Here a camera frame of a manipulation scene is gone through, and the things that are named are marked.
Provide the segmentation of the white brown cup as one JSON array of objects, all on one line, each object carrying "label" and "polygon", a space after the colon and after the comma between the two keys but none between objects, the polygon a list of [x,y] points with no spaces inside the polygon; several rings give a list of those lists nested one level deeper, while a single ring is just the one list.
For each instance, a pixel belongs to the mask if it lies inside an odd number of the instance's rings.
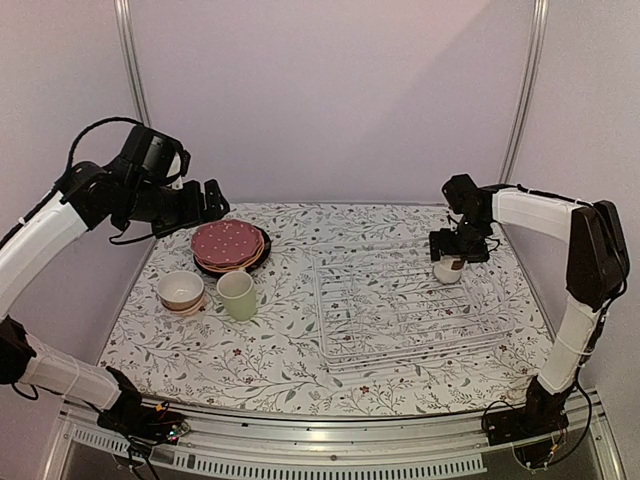
[{"label": "white brown cup", "polygon": [[442,284],[455,284],[461,279],[465,261],[457,257],[443,257],[433,266],[433,274]]}]

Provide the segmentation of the maroon polka dot plate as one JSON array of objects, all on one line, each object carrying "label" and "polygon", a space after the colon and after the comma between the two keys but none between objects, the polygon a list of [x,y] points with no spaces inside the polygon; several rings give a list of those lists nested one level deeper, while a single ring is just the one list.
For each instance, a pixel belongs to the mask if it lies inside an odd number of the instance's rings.
[{"label": "maroon polka dot plate", "polygon": [[264,249],[257,227],[237,220],[218,220],[201,225],[193,233],[190,248],[206,265],[231,267],[242,265]]}]

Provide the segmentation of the yellow polka dot plate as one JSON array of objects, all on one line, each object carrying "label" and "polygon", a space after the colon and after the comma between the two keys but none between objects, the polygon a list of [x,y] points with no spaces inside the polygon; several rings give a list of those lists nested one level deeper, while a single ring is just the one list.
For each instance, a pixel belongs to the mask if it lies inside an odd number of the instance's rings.
[{"label": "yellow polka dot plate", "polygon": [[211,272],[228,272],[256,264],[265,252],[261,234],[252,237],[210,238],[194,252],[196,261]]}]

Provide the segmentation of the light green mug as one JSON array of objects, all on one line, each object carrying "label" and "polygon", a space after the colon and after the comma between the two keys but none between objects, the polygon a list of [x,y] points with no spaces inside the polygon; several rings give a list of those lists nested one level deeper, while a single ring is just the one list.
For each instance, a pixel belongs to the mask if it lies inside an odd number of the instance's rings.
[{"label": "light green mug", "polygon": [[221,302],[236,321],[248,321],[257,312],[257,296],[253,278],[243,270],[224,274],[216,284]]}]

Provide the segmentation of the beige ceramic bowl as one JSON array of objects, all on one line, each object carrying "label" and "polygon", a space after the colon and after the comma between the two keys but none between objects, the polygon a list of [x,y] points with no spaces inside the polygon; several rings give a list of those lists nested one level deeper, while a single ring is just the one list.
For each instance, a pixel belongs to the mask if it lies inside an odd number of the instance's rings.
[{"label": "beige ceramic bowl", "polygon": [[174,271],[159,280],[156,292],[165,308],[173,311],[186,310],[202,298],[204,282],[196,273]]}]

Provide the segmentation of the red patterned white bowl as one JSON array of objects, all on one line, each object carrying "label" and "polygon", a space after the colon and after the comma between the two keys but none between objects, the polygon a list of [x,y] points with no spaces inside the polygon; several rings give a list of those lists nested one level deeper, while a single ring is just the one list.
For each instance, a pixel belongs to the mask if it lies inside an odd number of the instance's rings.
[{"label": "red patterned white bowl", "polygon": [[161,299],[162,306],[172,314],[179,316],[190,316],[199,311],[206,303],[206,298],[201,295],[199,298],[186,302],[173,302]]}]

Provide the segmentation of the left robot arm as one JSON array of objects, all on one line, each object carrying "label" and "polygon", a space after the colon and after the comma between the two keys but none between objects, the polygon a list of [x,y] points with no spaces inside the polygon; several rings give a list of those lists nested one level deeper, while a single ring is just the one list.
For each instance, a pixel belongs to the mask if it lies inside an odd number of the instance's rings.
[{"label": "left robot arm", "polygon": [[160,239],[219,220],[229,203],[214,180],[177,186],[178,172],[132,180],[124,165],[83,161],[64,175],[1,241],[1,382],[87,402],[128,434],[148,426],[138,389],[117,369],[97,367],[30,333],[12,315],[17,301],[71,246],[106,220],[146,223]]}]

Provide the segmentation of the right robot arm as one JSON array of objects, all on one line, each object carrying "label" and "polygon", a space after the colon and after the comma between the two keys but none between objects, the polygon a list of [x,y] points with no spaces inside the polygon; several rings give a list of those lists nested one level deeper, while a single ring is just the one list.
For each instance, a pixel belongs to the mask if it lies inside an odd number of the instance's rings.
[{"label": "right robot arm", "polygon": [[611,304],[626,292],[630,260],[617,208],[606,200],[587,202],[522,185],[479,187],[467,174],[451,177],[442,192],[457,217],[453,228],[429,235],[433,272],[444,284],[457,282],[465,264],[488,261],[486,241],[496,224],[541,233],[568,248],[564,316],[516,421],[524,435],[537,436],[562,411]]}]

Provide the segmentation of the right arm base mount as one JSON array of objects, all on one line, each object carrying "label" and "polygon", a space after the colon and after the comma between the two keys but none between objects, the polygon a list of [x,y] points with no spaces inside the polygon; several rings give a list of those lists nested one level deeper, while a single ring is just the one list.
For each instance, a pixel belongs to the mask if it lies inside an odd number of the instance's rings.
[{"label": "right arm base mount", "polygon": [[562,406],[539,401],[528,401],[522,407],[508,406],[504,410],[486,409],[481,418],[481,428],[491,446],[559,432],[568,426]]}]

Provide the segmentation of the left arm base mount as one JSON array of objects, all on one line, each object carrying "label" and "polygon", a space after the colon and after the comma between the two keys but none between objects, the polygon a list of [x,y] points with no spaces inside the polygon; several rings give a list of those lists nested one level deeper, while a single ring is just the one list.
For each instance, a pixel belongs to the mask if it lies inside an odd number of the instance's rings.
[{"label": "left arm base mount", "polygon": [[110,409],[98,410],[97,425],[148,445],[176,444],[191,431],[186,417],[168,401],[153,406],[119,399]]}]

